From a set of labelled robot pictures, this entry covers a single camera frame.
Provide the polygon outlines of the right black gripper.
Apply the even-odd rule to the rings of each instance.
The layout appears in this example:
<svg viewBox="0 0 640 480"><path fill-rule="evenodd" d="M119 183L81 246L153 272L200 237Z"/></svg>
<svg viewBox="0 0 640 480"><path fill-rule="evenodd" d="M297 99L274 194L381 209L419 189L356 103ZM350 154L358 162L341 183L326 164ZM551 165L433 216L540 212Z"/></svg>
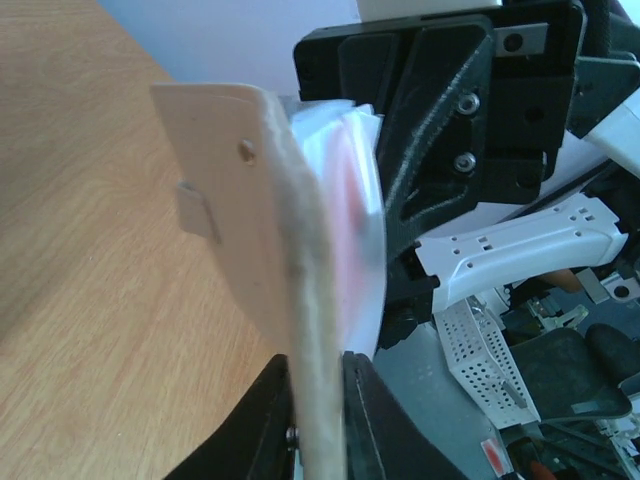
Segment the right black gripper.
<svg viewBox="0 0 640 480"><path fill-rule="evenodd" d="M569 117L585 14L575 1L320 28L294 47L300 96L383 117L387 259L479 202L533 200Z"/></svg>

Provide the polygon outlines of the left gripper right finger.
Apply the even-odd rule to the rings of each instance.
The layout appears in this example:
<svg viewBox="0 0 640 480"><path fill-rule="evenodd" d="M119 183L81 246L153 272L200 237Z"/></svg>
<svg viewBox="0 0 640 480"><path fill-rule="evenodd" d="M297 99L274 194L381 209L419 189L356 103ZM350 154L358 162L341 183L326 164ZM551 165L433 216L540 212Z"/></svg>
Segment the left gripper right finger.
<svg viewBox="0 0 640 480"><path fill-rule="evenodd" d="M424 437L364 354L342 357L349 479L463 479Z"/></svg>

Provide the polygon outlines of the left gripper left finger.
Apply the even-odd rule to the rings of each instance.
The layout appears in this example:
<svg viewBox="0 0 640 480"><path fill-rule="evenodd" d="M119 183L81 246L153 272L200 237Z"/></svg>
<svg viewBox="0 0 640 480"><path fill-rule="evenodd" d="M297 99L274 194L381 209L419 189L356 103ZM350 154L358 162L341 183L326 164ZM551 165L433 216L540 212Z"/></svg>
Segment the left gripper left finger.
<svg viewBox="0 0 640 480"><path fill-rule="evenodd" d="M291 479L294 453L286 432L292 425L292 413L287 357L277 354L217 430L169 478Z"/></svg>

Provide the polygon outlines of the white red-dot card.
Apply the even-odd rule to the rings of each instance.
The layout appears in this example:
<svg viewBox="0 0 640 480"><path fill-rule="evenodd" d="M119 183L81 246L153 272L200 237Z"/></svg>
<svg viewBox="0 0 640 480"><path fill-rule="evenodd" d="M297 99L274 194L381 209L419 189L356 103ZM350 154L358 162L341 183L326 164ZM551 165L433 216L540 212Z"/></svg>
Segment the white red-dot card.
<svg viewBox="0 0 640 480"><path fill-rule="evenodd" d="M328 134L322 185L335 265L339 347L371 358L386 291L386 230L375 146L382 118L362 105Z"/></svg>

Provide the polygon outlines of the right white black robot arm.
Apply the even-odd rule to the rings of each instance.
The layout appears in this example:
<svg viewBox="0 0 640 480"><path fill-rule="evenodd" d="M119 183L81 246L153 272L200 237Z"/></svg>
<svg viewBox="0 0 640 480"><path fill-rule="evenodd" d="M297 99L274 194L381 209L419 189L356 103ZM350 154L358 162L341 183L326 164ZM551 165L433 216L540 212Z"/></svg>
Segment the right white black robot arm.
<svg viewBox="0 0 640 480"><path fill-rule="evenodd" d="M313 31L295 46L306 101L370 105L386 226L387 292L375 348L453 304L554 270L636 256L638 182L621 169L544 210L468 233L433 230L482 202L532 202L563 136L583 135L639 83L632 58L583 43L605 12L515 1Z"/></svg>

